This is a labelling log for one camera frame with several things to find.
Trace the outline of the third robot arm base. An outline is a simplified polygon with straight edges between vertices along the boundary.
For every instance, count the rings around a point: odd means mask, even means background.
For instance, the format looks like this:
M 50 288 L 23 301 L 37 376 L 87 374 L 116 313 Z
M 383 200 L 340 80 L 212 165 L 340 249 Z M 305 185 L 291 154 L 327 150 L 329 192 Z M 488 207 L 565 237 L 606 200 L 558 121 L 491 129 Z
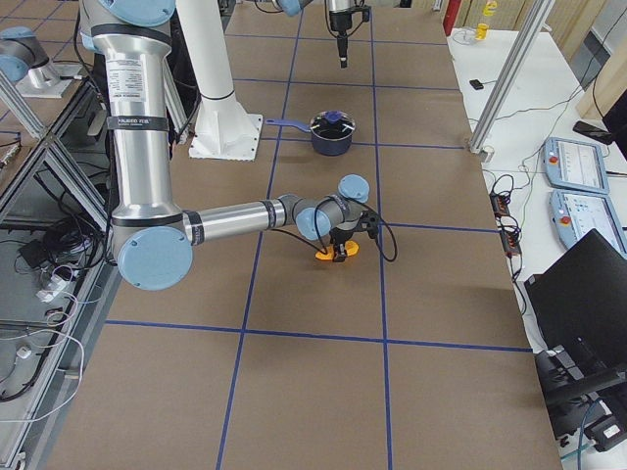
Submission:
M 72 82 L 82 80 L 81 65 L 55 63 L 25 26 L 1 31 L 1 72 L 26 98 L 60 99 Z

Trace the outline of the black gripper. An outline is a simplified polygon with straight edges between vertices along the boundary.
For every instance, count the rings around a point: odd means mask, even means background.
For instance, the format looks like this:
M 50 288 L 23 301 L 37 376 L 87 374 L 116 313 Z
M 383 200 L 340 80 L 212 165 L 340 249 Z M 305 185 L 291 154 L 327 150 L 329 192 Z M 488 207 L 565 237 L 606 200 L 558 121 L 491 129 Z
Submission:
M 343 262 L 348 257 L 348 244 L 356 232 L 362 231 L 361 217 L 342 222 L 330 230 L 333 245 L 333 262 Z
M 336 44 L 341 68 L 348 67 L 349 38 L 346 34 L 353 27 L 352 15 L 355 2 L 352 0 L 330 0 L 327 2 L 329 27 L 337 33 Z

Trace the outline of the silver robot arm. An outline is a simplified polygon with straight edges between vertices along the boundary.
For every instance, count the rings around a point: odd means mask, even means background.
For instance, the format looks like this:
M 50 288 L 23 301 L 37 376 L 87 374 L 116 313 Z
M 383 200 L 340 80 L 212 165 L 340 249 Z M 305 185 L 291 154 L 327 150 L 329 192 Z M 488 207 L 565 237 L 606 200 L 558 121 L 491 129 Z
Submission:
M 120 201 L 113 212 L 113 255 L 121 276 L 148 291 L 169 288 L 188 273 L 193 249 L 208 240 L 295 225 L 307 239 L 328 237 L 336 258 L 364 228 L 367 181 L 343 177 L 318 201 L 292 194 L 205 211 L 173 200 L 165 72 L 170 21 L 178 18 L 200 93 L 190 154 L 252 160 L 262 119 L 238 102 L 214 1 L 83 1 L 86 46 L 105 60 Z
M 280 0 L 268 1 L 269 6 L 263 7 L 263 1 L 255 1 L 258 10 L 268 14 L 285 14 L 294 17 L 302 13 L 311 1 Z M 324 24 L 328 34 L 335 40 L 341 69 L 349 65 L 349 38 L 361 24 L 369 21 L 370 10 L 363 1 L 333 0 L 323 1 Z

